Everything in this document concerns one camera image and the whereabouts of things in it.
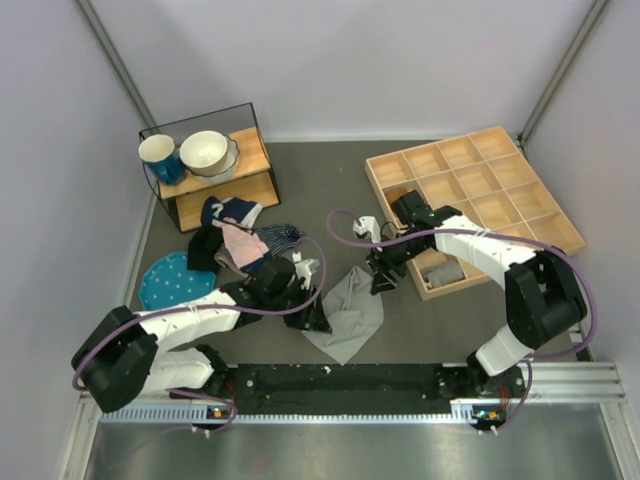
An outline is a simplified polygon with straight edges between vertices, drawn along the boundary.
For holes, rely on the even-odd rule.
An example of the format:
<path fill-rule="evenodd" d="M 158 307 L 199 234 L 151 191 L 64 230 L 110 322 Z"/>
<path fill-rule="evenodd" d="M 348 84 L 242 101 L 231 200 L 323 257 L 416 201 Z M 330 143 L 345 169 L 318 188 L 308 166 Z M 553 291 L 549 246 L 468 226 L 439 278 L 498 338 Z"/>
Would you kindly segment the grey underwear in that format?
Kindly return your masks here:
<path fill-rule="evenodd" d="M 383 324 L 383 301 L 370 293 L 372 281 L 365 270 L 353 267 L 322 301 L 332 332 L 302 332 L 340 365 L 347 364 Z"/>

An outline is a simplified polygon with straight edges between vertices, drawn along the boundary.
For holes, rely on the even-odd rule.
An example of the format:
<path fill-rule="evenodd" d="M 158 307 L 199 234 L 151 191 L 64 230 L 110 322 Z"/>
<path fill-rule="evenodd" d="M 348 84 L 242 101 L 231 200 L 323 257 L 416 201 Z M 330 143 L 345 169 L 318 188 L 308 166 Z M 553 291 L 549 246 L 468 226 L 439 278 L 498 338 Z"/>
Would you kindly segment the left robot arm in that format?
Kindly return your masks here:
<path fill-rule="evenodd" d="M 329 333 L 314 274 L 318 259 L 268 259 L 256 273 L 196 300 L 153 311 L 110 310 L 72 357 L 73 387 L 88 392 L 104 413 L 140 396 L 187 390 L 216 396 L 228 366 L 199 339 L 280 317 L 300 331 Z"/>

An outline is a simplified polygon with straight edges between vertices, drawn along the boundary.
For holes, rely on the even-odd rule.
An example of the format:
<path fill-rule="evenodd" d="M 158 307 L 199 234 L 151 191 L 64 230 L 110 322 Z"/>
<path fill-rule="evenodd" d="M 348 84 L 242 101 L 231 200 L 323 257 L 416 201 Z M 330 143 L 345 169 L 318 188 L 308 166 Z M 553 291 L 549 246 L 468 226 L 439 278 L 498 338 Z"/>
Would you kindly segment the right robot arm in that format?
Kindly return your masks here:
<path fill-rule="evenodd" d="M 415 191 L 396 199 L 392 209 L 406 227 L 393 238 L 383 235 L 373 216 L 353 224 L 358 238 L 375 244 L 366 258 L 374 274 L 372 294 L 396 289 L 407 262 L 428 250 L 466 262 L 505 293 L 505 325 L 467 358 L 466 380 L 474 393 L 492 394 L 505 372 L 586 317 L 587 305 L 562 251 L 493 234 L 453 206 L 432 208 Z"/>

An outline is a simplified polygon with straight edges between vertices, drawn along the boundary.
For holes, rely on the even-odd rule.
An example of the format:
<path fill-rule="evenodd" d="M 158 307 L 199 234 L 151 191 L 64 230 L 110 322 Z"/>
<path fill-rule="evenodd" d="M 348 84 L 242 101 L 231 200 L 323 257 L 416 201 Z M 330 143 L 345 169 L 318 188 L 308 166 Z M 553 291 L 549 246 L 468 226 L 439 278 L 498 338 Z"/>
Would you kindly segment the grey rolled garment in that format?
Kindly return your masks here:
<path fill-rule="evenodd" d="M 447 261 L 440 265 L 426 268 L 422 272 L 422 276 L 428 289 L 441 288 L 465 278 L 461 266 L 455 261 Z"/>

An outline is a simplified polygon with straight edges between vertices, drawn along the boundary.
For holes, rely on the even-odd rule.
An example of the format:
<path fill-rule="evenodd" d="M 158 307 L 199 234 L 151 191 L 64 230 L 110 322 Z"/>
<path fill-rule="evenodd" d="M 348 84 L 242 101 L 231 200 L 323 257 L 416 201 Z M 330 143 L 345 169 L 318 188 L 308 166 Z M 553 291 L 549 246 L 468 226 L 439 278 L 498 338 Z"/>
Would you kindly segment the brown rolled garment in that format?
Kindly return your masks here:
<path fill-rule="evenodd" d="M 394 202 L 396 202 L 402 196 L 406 195 L 408 192 L 409 192 L 408 188 L 406 188 L 404 186 L 397 186 L 397 187 L 389 189 L 385 193 L 385 198 L 386 198 L 388 204 L 392 205 Z"/>

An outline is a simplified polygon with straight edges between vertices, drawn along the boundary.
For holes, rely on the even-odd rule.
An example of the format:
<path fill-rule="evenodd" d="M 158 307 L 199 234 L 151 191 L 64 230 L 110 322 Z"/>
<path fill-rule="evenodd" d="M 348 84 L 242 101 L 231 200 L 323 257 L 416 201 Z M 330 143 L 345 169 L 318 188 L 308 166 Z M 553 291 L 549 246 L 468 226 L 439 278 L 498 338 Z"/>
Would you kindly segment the striped navy garment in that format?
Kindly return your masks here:
<path fill-rule="evenodd" d="M 283 252 L 292 249 L 296 243 L 305 236 L 305 233 L 302 230 L 288 223 L 270 225 L 252 230 L 257 233 L 264 243 L 267 244 L 270 251 L 268 256 L 265 256 L 261 261 L 257 261 L 241 269 L 237 269 L 234 265 L 226 266 L 215 259 L 217 263 L 222 267 L 228 267 L 236 273 L 246 276 L 257 271 L 269 258 L 276 257 Z"/>

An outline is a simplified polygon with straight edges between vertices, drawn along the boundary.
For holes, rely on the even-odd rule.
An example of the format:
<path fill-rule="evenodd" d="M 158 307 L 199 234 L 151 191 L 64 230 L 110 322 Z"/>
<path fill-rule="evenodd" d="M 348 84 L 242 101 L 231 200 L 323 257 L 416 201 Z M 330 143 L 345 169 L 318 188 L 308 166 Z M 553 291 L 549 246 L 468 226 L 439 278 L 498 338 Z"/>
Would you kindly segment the pink garment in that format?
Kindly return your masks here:
<path fill-rule="evenodd" d="M 223 245 L 215 254 L 219 263 L 241 269 L 270 254 L 267 244 L 252 229 L 233 220 L 214 220 L 212 225 L 222 232 Z"/>

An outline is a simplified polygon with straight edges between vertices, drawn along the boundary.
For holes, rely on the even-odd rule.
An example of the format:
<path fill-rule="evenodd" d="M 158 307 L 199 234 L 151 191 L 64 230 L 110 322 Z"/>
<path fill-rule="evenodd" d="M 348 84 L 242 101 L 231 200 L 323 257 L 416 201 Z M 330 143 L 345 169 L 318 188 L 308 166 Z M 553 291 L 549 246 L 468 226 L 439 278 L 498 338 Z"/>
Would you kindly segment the navy patterned garment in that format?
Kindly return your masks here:
<path fill-rule="evenodd" d="M 233 221 L 245 227 L 252 227 L 263 210 L 263 205 L 237 197 L 220 200 L 215 196 L 207 198 L 202 206 L 200 223 L 213 225 L 215 221 Z"/>

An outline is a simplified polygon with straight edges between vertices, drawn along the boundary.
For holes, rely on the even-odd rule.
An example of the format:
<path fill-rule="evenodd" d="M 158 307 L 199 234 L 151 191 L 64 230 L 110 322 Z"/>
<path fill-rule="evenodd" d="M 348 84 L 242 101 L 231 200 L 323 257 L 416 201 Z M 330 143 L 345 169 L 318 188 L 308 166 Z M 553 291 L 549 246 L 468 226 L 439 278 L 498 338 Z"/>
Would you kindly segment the wooden compartment tray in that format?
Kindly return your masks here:
<path fill-rule="evenodd" d="M 385 193 L 404 186 L 434 208 L 450 205 L 473 223 L 536 239 L 575 255 L 586 242 L 501 126 L 367 159 L 386 235 L 405 226 Z"/>

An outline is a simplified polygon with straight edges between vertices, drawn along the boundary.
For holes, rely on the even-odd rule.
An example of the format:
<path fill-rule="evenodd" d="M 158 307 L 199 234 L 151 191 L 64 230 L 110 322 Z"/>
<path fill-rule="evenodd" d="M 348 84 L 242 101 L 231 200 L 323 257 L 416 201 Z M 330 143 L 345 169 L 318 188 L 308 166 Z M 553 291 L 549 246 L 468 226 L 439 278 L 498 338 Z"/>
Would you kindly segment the teal dotted plate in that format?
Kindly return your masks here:
<path fill-rule="evenodd" d="M 187 253 L 157 260 L 142 276 L 138 297 L 144 310 L 158 310 L 196 300 L 214 290 L 216 275 L 187 268 Z"/>

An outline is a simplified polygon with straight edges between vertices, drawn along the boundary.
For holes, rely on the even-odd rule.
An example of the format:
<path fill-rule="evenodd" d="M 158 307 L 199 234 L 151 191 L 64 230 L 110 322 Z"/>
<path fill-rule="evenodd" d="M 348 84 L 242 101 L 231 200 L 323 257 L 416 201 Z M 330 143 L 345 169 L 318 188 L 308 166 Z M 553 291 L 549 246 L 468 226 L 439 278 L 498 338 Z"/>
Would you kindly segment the scalloped white plate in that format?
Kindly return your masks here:
<path fill-rule="evenodd" d="M 210 184 L 217 184 L 229 180 L 237 169 L 239 150 L 237 143 L 229 136 L 222 140 L 202 141 L 196 149 L 196 159 L 199 161 L 194 175 Z"/>

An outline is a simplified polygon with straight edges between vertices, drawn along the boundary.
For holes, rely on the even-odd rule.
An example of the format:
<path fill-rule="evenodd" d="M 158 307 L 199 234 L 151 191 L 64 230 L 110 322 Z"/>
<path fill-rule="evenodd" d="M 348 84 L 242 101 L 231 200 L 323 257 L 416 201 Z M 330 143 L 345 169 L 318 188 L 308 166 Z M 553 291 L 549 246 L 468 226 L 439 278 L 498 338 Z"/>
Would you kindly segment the cream bowl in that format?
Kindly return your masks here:
<path fill-rule="evenodd" d="M 222 173 L 229 155 L 227 136 L 211 130 L 190 135 L 180 146 L 180 159 L 194 175 L 212 177 Z"/>

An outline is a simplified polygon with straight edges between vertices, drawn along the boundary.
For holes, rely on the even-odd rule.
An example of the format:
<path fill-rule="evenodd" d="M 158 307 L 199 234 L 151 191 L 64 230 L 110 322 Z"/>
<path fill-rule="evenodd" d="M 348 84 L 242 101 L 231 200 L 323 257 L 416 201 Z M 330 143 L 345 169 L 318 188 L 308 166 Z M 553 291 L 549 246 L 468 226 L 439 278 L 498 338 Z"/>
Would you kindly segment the blue mug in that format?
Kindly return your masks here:
<path fill-rule="evenodd" d="M 177 185 L 184 180 L 185 168 L 170 136 L 151 135 L 140 143 L 138 153 L 159 182 Z"/>

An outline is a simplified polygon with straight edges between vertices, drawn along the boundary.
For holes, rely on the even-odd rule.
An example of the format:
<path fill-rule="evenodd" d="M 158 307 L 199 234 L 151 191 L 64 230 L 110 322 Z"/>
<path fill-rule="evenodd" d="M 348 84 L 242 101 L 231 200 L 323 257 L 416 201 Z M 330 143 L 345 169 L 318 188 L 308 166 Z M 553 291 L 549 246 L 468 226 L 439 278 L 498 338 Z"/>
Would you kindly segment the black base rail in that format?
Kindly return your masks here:
<path fill-rule="evenodd" d="M 239 364 L 205 389 L 243 415 L 394 415 L 448 413 L 453 400 L 503 407 L 525 392 L 520 368 L 485 378 L 443 364 Z"/>

